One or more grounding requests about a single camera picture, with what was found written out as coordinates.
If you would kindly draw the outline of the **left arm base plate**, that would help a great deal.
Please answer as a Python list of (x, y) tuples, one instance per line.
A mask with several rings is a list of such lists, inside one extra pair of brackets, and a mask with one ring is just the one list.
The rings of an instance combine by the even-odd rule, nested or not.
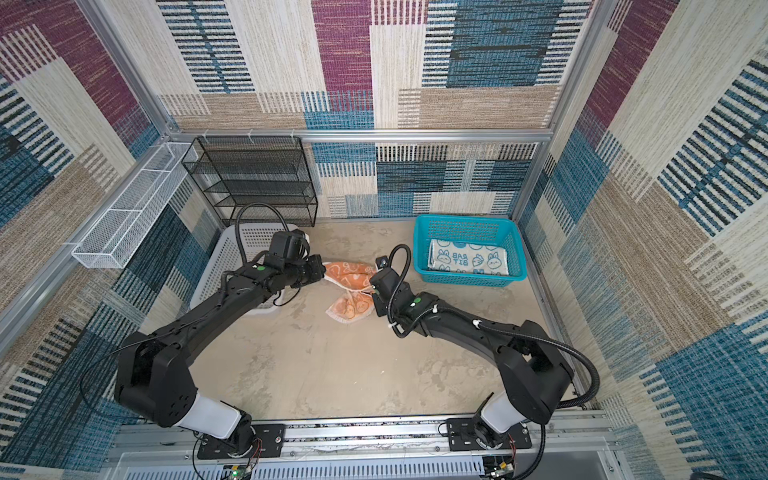
[(204, 434), (197, 460), (277, 458), (281, 455), (285, 424), (251, 424), (239, 427), (227, 439)]

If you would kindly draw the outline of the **teal bicycle print towel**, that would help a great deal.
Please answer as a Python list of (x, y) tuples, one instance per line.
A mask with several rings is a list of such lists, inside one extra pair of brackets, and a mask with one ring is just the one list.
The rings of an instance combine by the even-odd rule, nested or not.
[(503, 248), (439, 239), (430, 241), (427, 268), (462, 274), (509, 275)]

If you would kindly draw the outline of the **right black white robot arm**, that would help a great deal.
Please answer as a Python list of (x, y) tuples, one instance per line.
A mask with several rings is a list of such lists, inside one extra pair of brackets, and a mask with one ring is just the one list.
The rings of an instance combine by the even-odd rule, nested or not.
[(549, 337), (541, 326), (500, 323), (460, 310), (429, 292), (415, 294), (405, 281), (411, 249), (396, 245), (376, 259), (371, 294), (377, 315), (388, 320), (400, 339), (412, 333), (447, 341), (493, 364), (504, 390), (488, 396), (475, 412), (473, 438), (496, 450), (510, 440), (508, 431), (525, 421), (540, 428), (536, 456), (523, 471), (493, 475), (526, 479), (539, 467), (546, 446), (546, 426), (558, 409), (581, 407), (599, 392), (601, 378), (594, 363), (576, 348)]

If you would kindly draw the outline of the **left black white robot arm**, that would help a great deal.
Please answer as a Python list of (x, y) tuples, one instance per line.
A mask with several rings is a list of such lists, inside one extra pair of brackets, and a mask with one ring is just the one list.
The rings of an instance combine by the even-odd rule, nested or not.
[(241, 458), (255, 447), (251, 415), (201, 394), (190, 367), (246, 313), (287, 288), (298, 291), (322, 280), (326, 269), (299, 229), (282, 227), (253, 257), (241, 240), (236, 246), (241, 265), (221, 274), (213, 295), (166, 326), (129, 335), (103, 358), (117, 362), (119, 405), (160, 427), (194, 431), (219, 443), (225, 455)]

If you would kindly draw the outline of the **white plastic laundry basket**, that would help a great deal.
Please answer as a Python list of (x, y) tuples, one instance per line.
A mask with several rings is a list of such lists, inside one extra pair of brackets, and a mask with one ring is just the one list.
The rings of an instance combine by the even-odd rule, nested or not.
[(201, 327), (215, 318), (232, 322), (240, 315), (264, 313), (264, 304), (279, 307), (275, 300), (291, 287), (297, 291), (299, 261), (285, 264), (265, 262), (272, 236), (292, 231), (282, 224), (236, 224), (225, 231), (203, 279), (193, 296), (193, 305), (180, 322)]

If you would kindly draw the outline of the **orange bear print towel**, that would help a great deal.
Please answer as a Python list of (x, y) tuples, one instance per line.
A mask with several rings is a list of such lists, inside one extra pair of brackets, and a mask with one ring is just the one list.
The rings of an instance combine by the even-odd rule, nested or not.
[(368, 317), (374, 310), (371, 278), (374, 266), (366, 263), (324, 262), (324, 279), (340, 287), (344, 293), (326, 310), (326, 314), (342, 324), (351, 324)]

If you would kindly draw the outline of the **teal plastic basket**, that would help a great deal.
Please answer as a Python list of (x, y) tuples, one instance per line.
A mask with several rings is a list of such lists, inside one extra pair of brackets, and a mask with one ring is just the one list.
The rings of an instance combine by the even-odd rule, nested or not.
[(427, 283), (504, 288), (527, 278), (522, 237), (508, 219), (421, 215), (413, 258)]

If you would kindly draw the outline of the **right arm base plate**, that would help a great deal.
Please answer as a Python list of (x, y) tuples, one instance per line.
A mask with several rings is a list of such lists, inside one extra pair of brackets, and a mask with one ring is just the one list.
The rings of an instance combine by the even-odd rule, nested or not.
[(438, 432), (448, 440), (451, 451), (498, 451), (532, 447), (529, 430), (518, 423), (503, 433), (483, 423), (479, 418), (452, 417), (438, 426)]

